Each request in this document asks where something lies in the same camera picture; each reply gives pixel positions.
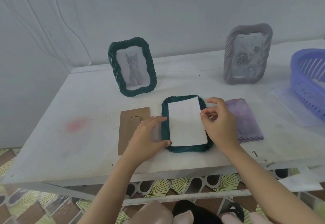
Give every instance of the cat photo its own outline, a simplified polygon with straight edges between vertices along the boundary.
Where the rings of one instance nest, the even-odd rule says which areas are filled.
[[[138,65],[137,54],[135,53],[133,56],[129,56],[128,54],[126,54],[126,59],[130,67],[130,77],[129,77],[130,85],[131,86],[142,85],[143,81],[142,81],[140,68]]]

